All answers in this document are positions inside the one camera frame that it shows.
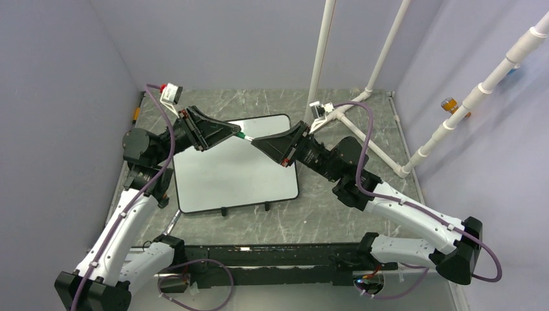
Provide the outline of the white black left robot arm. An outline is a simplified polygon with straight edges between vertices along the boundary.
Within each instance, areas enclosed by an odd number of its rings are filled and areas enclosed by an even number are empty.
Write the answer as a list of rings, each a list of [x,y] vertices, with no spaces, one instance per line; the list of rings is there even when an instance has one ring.
[[[100,237],[74,271],[54,282],[67,310],[127,310],[131,298],[156,273],[181,270],[185,243],[161,234],[136,259],[126,263],[135,235],[156,209],[168,202],[175,154],[188,148],[204,152],[241,132],[241,127],[206,116],[196,106],[178,113],[161,134],[133,128],[122,140],[129,172],[118,207]]]

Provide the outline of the white whiteboard black frame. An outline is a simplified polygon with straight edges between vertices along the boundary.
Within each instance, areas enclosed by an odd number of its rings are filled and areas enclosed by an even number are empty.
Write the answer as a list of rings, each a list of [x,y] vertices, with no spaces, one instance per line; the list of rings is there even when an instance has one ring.
[[[175,189],[184,214],[293,200],[297,168],[284,168],[249,141],[231,137],[210,150],[175,155]]]

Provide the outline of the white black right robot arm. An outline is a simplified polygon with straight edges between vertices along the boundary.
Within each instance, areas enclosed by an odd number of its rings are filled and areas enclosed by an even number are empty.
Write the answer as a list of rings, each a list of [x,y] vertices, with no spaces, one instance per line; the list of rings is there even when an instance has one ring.
[[[471,284],[481,250],[480,220],[472,216],[461,220],[432,210],[367,170],[362,170],[361,183],[356,184],[361,143],[347,136],[327,149],[308,131],[300,122],[285,132],[254,138],[251,144],[283,167],[299,162],[334,182],[332,192],[345,206],[378,214],[419,236],[366,233],[356,253],[360,266],[372,269],[376,264],[401,262],[434,269],[456,284]]]

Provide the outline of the white marker pen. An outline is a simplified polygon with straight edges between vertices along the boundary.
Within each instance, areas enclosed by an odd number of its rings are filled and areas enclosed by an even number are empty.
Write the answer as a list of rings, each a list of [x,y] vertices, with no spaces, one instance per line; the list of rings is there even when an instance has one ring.
[[[243,132],[238,132],[235,134],[235,137],[252,142],[254,139],[251,136],[244,134]]]

